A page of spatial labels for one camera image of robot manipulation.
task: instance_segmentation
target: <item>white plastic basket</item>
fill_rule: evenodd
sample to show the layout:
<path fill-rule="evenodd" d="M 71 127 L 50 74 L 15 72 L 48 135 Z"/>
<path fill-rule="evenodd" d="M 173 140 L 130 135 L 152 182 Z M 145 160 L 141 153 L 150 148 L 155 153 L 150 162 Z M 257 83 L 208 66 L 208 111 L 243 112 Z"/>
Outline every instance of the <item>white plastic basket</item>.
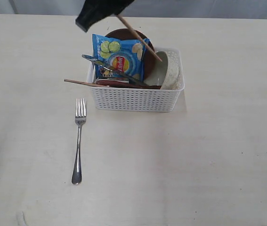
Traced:
<path fill-rule="evenodd" d="M 135 112 L 171 112 L 180 92 L 185 88 L 180 51 L 173 48 L 155 48 L 166 51 L 179 67 L 179 76 L 175 90 L 131 89 L 90 87 L 96 108 L 102 110 Z M 90 64 L 86 82 L 93 82 L 94 67 Z"/>

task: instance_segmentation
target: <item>fork handle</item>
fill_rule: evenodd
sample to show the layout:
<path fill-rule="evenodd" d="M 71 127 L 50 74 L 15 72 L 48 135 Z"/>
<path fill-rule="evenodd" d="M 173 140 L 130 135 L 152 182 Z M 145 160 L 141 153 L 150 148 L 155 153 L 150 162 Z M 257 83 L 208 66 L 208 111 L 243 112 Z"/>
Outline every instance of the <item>fork handle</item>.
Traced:
<path fill-rule="evenodd" d="M 72 183 L 74 185 L 78 185 L 82 181 L 81 155 L 80 155 L 81 130 L 82 126 L 78 126 L 77 152 L 76 152 L 75 165 L 73 166 L 73 176 L 72 176 Z"/>

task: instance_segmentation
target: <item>table surface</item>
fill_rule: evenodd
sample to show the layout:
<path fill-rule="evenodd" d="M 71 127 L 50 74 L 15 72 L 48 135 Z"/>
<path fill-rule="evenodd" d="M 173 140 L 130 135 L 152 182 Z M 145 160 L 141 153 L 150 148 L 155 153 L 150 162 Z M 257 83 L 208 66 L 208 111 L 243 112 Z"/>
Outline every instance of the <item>table surface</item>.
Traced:
<path fill-rule="evenodd" d="M 267 225 L 267 20 L 128 18 L 178 48 L 186 88 L 171 113 L 100 111 L 91 34 L 74 16 L 0 15 L 0 225 Z M 75 99 L 88 102 L 83 182 L 71 184 Z"/>

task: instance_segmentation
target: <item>black object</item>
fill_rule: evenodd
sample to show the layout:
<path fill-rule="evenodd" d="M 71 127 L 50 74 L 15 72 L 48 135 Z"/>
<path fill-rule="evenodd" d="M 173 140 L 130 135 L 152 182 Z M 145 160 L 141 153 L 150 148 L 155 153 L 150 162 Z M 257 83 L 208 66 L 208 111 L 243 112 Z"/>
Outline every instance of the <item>black object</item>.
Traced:
<path fill-rule="evenodd" d="M 96 22 L 112 15 L 119 15 L 134 0 L 85 0 L 76 24 L 87 32 Z"/>

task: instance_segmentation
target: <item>brown plate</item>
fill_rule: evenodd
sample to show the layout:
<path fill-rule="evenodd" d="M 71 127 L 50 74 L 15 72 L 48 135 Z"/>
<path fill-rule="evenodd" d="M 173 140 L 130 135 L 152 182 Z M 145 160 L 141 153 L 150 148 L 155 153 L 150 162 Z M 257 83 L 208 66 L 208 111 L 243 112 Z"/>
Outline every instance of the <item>brown plate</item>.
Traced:
<path fill-rule="evenodd" d="M 139 34 L 139 36 L 141 36 L 142 39 L 147 38 L 143 33 L 139 31 L 137 31 L 137 33 Z M 136 37 L 133 34 L 131 34 L 131 32 L 127 28 L 114 30 L 109 34 L 107 34 L 106 37 L 120 39 L 120 40 L 136 39 Z M 149 42 L 148 45 L 154 51 L 152 43 Z M 152 54 L 149 51 L 146 51 L 144 56 L 144 79 L 146 79 L 151 74 L 154 66 L 155 66 L 154 56 L 152 56 Z"/>

